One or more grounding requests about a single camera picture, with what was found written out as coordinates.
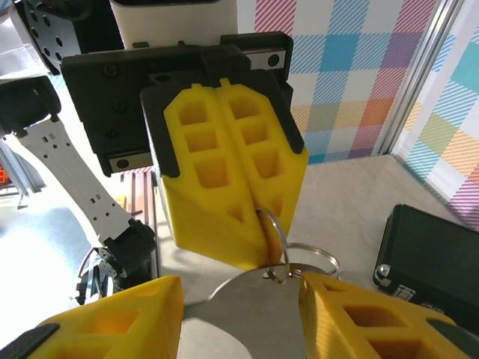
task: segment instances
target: silver keyring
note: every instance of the silver keyring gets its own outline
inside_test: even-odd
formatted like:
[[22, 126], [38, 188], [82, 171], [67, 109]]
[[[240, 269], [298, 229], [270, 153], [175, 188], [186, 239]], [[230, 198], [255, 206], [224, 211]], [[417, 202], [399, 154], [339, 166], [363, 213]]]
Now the silver keyring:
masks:
[[278, 217], [275, 216], [273, 212], [271, 212], [269, 209], [264, 208], [264, 207], [259, 207], [256, 209], [257, 213], [264, 213], [269, 221], [271, 222], [272, 226], [275, 228], [276, 234], [278, 235], [279, 238], [279, 243], [281, 245], [281, 250], [283, 252], [284, 256], [284, 279], [281, 280], [278, 277], [276, 277], [276, 274], [270, 267], [268, 269], [268, 274], [269, 276], [274, 279], [276, 282], [283, 284], [286, 283], [287, 279], [290, 276], [290, 258], [287, 255], [287, 240], [286, 240], [286, 233], [283, 230], [283, 226], [281, 226], [281, 223], [278, 220]]
[[329, 262], [335, 267], [332, 271], [329, 271], [327, 275], [338, 277], [341, 272], [341, 264], [335, 256], [325, 251], [324, 249], [314, 247], [313, 245], [306, 245], [305, 243], [291, 242], [288, 243], [286, 249], [300, 249], [302, 251], [311, 252], [317, 256], [324, 256], [328, 258]]
[[263, 212], [271, 221], [271, 224], [275, 228], [276, 234], [278, 235], [279, 242], [281, 244], [281, 250], [284, 256], [284, 279], [283, 280], [279, 279], [276, 276], [275, 272], [272, 270], [272, 267], [269, 267], [267, 274], [270, 279], [273, 279], [277, 283], [283, 284], [287, 281], [289, 277], [298, 277], [301, 275], [299, 273], [291, 273], [290, 258], [287, 253], [288, 249], [300, 249], [303, 251], [311, 252], [317, 256], [324, 256], [328, 258], [329, 262], [331, 262], [331, 264], [335, 267], [335, 269], [328, 272], [327, 275], [338, 277], [339, 273], [341, 272], [341, 264], [339, 264], [339, 261], [336, 259], [335, 256], [330, 254], [328, 251], [325, 251], [313, 245], [306, 245], [305, 243], [298, 243], [298, 242], [287, 243], [286, 233], [284, 232], [283, 227], [281, 226], [281, 223], [278, 220], [278, 217], [276, 217], [276, 215], [273, 212], [271, 212], [269, 209], [264, 207], [257, 208], [256, 212], [257, 213]]

